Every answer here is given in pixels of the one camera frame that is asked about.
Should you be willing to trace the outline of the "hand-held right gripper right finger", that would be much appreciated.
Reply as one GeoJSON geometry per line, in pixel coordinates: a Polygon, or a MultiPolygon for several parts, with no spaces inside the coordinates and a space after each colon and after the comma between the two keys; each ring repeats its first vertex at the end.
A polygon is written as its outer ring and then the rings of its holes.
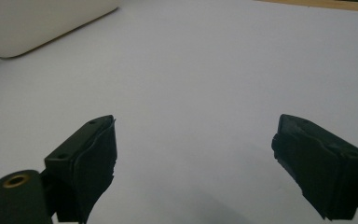
{"type": "Polygon", "coordinates": [[[282,114],[274,158],[323,218],[351,220],[358,210],[358,147],[300,117],[282,114]]]}

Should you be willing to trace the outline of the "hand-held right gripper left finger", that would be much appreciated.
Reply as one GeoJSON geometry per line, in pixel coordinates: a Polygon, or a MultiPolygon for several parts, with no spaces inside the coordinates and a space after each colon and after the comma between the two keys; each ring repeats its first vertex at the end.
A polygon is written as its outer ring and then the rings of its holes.
{"type": "Polygon", "coordinates": [[[113,181],[116,160],[114,117],[86,122],[45,158],[49,212],[60,222],[86,224],[113,181]]]}

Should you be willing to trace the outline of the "white storage box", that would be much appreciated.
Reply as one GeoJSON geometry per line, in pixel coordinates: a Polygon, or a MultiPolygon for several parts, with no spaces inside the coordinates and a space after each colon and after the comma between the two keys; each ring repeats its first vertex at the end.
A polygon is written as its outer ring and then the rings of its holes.
{"type": "Polygon", "coordinates": [[[118,8],[120,0],[0,0],[0,58],[22,55],[118,8]]]}

